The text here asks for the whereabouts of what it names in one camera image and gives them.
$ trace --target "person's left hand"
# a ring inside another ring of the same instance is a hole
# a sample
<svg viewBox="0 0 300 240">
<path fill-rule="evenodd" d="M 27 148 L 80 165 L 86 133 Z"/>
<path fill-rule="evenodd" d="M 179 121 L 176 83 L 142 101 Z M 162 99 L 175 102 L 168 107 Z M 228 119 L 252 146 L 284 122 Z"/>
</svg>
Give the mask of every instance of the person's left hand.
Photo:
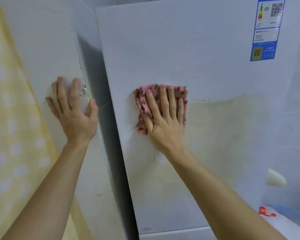
<svg viewBox="0 0 300 240">
<path fill-rule="evenodd" d="M 89 101 L 90 116 L 84 115 L 80 105 L 80 80 L 74 78 L 70 97 L 67 96 L 65 79 L 62 76 L 52 83 L 53 97 L 46 97 L 51 112 L 59 120 L 68 143 L 88 145 L 95 136 L 98 125 L 98 106 L 94 99 Z"/>
</svg>

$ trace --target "blue sticker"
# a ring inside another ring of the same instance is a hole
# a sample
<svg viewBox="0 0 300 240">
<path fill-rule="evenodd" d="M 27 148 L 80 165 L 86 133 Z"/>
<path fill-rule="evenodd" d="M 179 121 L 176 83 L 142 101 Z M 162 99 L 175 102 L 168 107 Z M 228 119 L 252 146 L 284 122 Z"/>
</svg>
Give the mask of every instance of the blue sticker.
<svg viewBox="0 0 300 240">
<path fill-rule="evenodd" d="M 285 0 L 258 0 L 250 61 L 276 55 Z"/>
</svg>

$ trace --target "red print on bag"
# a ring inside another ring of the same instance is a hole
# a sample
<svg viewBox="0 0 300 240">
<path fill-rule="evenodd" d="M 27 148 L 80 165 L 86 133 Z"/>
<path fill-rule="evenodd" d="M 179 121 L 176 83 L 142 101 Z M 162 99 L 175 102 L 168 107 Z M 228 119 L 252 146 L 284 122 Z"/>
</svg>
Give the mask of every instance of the red print on bag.
<svg viewBox="0 0 300 240">
<path fill-rule="evenodd" d="M 271 213 L 270 215 L 268 215 L 266 213 L 266 208 L 264 206 L 259 207 L 259 215 L 264 215 L 264 216 L 269 216 L 269 217 L 277 217 L 277 214 L 275 214 L 275 213 Z"/>
</svg>

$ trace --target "plastic bag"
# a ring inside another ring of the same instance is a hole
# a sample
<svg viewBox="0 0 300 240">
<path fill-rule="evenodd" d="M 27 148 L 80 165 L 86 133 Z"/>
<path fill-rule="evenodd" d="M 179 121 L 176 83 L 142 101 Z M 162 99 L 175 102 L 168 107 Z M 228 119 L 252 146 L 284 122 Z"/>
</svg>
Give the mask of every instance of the plastic bag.
<svg viewBox="0 0 300 240">
<path fill-rule="evenodd" d="M 300 240 L 300 226 L 268 206 L 260 206 L 260 216 L 288 240 Z"/>
</svg>

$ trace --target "white appliance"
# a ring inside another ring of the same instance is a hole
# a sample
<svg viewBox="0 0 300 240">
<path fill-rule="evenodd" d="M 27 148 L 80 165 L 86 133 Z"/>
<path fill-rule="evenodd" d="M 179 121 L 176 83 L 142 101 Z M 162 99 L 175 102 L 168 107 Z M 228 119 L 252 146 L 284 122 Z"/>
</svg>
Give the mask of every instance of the white appliance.
<svg viewBox="0 0 300 240">
<path fill-rule="evenodd" d="M 300 0 L 167 0 L 96 17 L 140 239 L 215 239 L 167 159 L 136 134 L 132 92 L 187 86 L 186 143 L 257 210 L 295 69 Z"/>
</svg>

